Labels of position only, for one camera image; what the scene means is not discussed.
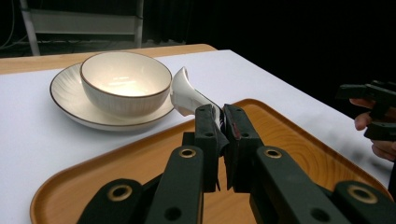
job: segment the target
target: white tablecloth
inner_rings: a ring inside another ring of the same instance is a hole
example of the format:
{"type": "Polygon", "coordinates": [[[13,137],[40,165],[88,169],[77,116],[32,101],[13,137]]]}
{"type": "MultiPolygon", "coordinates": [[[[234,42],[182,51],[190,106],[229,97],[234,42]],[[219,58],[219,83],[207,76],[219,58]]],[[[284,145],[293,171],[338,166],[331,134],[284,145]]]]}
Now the white tablecloth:
{"type": "MultiPolygon", "coordinates": [[[[355,130],[352,119],[234,52],[157,59],[173,74],[185,66],[191,85],[220,106],[246,98],[266,103],[388,186],[393,163],[372,153],[371,142],[355,130]]],[[[35,192],[63,169],[193,119],[174,110],[145,131],[106,132],[83,126],[67,117],[50,97],[50,82],[60,71],[0,76],[1,223],[30,223],[35,192]]]]}

